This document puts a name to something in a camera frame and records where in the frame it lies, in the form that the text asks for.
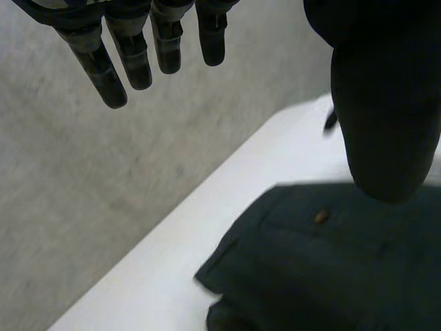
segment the gray carpet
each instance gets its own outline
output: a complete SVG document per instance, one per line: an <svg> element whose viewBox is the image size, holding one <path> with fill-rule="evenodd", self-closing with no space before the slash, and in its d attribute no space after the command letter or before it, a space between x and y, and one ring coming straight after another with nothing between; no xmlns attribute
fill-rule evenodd
<svg viewBox="0 0 441 331"><path fill-rule="evenodd" d="M329 89L331 49L302 1L242 0L223 65L203 63L196 15L183 68L106 108L69 47L0 6L0 330L43 331L273 113Z"/></svg>

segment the jacket button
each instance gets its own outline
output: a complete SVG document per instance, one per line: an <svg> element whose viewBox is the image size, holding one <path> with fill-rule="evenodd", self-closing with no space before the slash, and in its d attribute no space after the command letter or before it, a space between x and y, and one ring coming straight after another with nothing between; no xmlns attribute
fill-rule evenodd
<svg viewBox="0 0 441 331"><path fill-rule="evenodd" d="M319 225L323 224L328 220L328 218L329 218L329 211L323 209L320 212L318 212L316 217L314 217L314 223Z"/></svg>

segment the white table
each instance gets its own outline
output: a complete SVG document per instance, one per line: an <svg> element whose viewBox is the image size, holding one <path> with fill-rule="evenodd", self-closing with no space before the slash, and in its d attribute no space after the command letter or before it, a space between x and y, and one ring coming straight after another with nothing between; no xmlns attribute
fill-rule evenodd
<svg viewBox="0 0 441 331"><path fill-rule="evenodd" d="M216 298L192 277L239 214L276 183L351 180L341 131L322 133L330 107L327 95L274 115L50 331L205 330Z"/></svg>

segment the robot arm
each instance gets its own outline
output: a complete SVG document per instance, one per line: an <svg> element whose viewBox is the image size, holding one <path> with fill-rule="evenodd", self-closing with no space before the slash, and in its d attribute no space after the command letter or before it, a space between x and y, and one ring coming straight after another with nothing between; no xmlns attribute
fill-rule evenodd
<svg viewBox="0 0 441 331"><path fill-rule="evenodd" d="M111 108L127 102L103 42L104 16L130 84L152 83L142 33L151 16L165 74L181 66L180 20L195 0L13 0L67 41ZM226 13L238 0L196 0L207 65L225 56ZM408 199L431 167L441 132L441 0L304 0L312 28L334 48L331 91L354 181L387 202Z"/></svg>

